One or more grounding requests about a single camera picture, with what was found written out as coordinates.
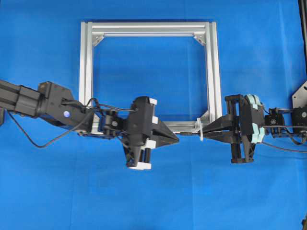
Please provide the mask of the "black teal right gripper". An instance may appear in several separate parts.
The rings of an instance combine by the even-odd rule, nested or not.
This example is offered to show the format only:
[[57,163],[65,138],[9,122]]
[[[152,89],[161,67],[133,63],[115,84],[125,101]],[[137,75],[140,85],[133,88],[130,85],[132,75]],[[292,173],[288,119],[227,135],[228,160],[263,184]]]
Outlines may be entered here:
[[265,136],[264,106],[258,96],[225,97],[228,115],[204,126],[204,138],[231,144],[232,163],[253,162],[255,148]]

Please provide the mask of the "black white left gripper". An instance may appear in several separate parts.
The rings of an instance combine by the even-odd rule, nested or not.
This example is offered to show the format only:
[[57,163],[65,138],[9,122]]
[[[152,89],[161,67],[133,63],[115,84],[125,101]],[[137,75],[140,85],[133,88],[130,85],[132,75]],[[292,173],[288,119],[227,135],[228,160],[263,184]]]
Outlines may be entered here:
[[124,119],[122,144],[126,166],[135,170],[150,170],[152,149],[176,144],[178,137],[168,126],[154,116],[157,100],[148,96],[136,98],[131,104],[131,111]]

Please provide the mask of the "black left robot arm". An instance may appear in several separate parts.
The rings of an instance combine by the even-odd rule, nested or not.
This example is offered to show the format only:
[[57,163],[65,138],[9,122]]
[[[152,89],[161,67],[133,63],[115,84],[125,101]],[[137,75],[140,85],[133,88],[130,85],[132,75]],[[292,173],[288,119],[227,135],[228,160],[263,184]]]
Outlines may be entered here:
[[0,115],[16,113],[41,118],[66,129],[64,135],[114,139],[122,143],[126,166],[135,170],[151,169],[151,150],[179,142],[177,136],[155,116],[157,100],[141,96],[129,109],[128,117],[119,117],[120,108],[103,105],[96,98],[87,104],[75,100],[71,91],[46,81],[37,90],[0,82]]

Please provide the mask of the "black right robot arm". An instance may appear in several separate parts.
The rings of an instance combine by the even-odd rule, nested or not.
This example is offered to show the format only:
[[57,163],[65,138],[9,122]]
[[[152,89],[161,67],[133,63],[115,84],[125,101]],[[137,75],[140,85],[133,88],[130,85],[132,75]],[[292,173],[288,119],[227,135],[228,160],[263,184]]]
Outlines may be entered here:
[[225,98],[227,114],[202,127],[202,138],[231,145],[232,163],[253,162],[256,145],[266,135],[289,138],[296,145],[307,142],[307,107],[265,109],[258,96],[230,95]]

